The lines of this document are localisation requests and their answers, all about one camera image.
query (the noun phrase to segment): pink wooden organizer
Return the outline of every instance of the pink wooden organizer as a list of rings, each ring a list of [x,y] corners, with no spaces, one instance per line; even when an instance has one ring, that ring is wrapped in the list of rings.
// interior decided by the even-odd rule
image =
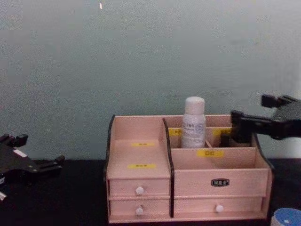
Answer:
[[[104,183],[109,223],[267,218],[272,170],[253,135],[219,148],[230,115],[206,116],[206,146],[181,147],[182,116],[116,116]]]

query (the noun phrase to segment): blue and white object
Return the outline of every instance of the blue and white object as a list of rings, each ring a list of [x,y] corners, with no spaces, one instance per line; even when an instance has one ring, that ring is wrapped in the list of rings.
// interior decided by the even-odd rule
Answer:
[[[301,226],[301,211],[281,208],[275,211],[271,226]]]

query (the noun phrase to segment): small drawer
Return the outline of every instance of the small drawer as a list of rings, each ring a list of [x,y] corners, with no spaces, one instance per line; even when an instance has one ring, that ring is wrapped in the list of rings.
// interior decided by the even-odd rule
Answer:
[[[261,197],[255,198],[214,198],[214,199],[177,199],[174,201],[175,213],[198,212],[259,212]]]
[[[110,180],[110,197],[168,196],[169,179]]]
[[[175,196],[244,195],[266,196],[268,169],[205,169],[176,170]],[[227,180],[226,186],[214,186]]]
[[[110,201],[112,216],[147,216],[169,214],[170,201],[164,200],[125,200]]]

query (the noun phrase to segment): white drawer knob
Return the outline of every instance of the white drawer knob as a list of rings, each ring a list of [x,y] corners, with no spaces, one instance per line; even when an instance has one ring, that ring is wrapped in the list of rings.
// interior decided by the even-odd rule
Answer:
[[[137,187],[136,188],[136,195],[142,195],[144,193],[143,187]]]
[[[217,205],[215,210],[216,210],[216,212],[221,213],[224,211],[224,207],[222,205]]]
[[[142,206],[138,206],[138,208],[136,209],[136,215],[142,215],[144,212],[144,210],[142,209]]]

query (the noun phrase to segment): white plastic bottle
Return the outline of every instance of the white plastic bottle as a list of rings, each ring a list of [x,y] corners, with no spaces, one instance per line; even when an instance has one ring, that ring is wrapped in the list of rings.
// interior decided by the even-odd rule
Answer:
[[[205,101],[200,97],[189,97],[185,101],[183,116],[182,148],[205,146],[206,119]]]

